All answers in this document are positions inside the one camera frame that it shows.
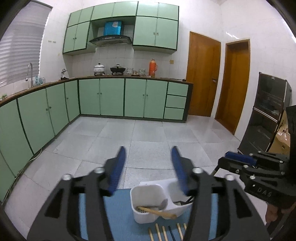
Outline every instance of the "wooden countertop edge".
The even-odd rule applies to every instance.
[[[26,89],[26,90],[23,90],[21,92],[18,92],[18,93],[15,93],[15,94],[12,94],[10,95],[9,97],[7,97],[5,100],[1,101],[0,102],[0,107],[11,102],[11,101],[14,101],[15,99],[17,98],[20,98],[24,95],[27,95],[27,94],[30,94],[32,92],[35,92],[35,91],[38,91],[38,90],[42,90],[42,89],[45,89],[47,87],[51,87],[51,86],[54,86],[54,85],[58,85],[58,84],[62,84],[62,83],[66,83],[66,82],[70,82],[70,81],[73,81],[73,80],[87,80],[87,79],[106,79],[106,78],[118,78],[118,79],[121,79],[121,78],[125,78],[125,79],[147,79],[147,80],[159,80],[159,81],[168,81],[168,82],[174,82],[174,83],[179,83],[179,84],[188,84],[188,85],[193,85],[193,83],[191,82],[186,82],[186,81],[178,81],[178,80],[171,80],[171,79],[164,79],[164,78],[144,78],[144,77],[138,77],[138,76],[127,76],[127,75],[116,75],[116,76],[87,76],[87,77],[77,77],[77,78],[70,78],[70,79],[67,79],[67,80],[57,80],[57,81],[53,81],[53,82],[49,82],[49,83],[45,83],[45,84],[42,84],[42,85],[38,85],[38,86],[35,86],[33,88],[30,88],[30,89]]]

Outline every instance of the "white blind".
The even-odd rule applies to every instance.
[[[38,75],[41,42],[50,11],[47,6],[30,2],[9,25],[0,40],[0,86],[24,80],[29,63],[33,65],[33,76]]]

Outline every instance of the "screw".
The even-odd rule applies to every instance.
[[[196,174],[200,174],[200,173],[203,172],[203,169],[201,169],[201,168],[199,168],[199,167],[195,167],[195,168],[192,169],[192,171],[193,171],[194,173],[196,173]]]
[[[102,167],[97,167],[97,168],[94,170],[94,172],[97,173],[97,174],[104,173],[104,172],[105,172],[105,169],[102,168]]]
[[[72,179],[72,175],[71,175],[71,174],[64,174],[64,175],[62,176],[62,179],[63,179],[64,181],[69,181],[69,180]]]
[[[233,175],[230,175],[230,174],[226,175],[225,178],[228,181],[233,181],[235,179],[234,176]]]

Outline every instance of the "brown door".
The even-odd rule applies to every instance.
[[[250,41],[226,44],[224,76],[216,120],[235,133],[246,98],[250,72]]]
[[[216,95],[221,43],[190,32],[186,81],[193,83],[190,115],[211,116]]]

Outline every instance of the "blue mat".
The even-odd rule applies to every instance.
[[[130,189],[118,189],[112,197],[104,197],[107,216],[110,228],[115,241],[151,241],[148,234],[148,228],[151,228],[154,240],[158,240],[155,223],[158,223],[162,240],[164,235],[162,226],[165,226],[169,241],[173,241],[169,232],[170,225],[176,241],[181,240],[176,224],[181,226],[184,235],[185,229],[183,223],[188,223],[191,210],[187,210],[176,220],[165,220],[159,217],[154,223],[138,224],[133,218],[131,209]],[[79,198],[80,230],[81,237],[88,240],[85,221],[85,194],[80,194]],[[218,199],[215,194],[212,195],[212,214],[209,240],[215,238],[217,230]]]

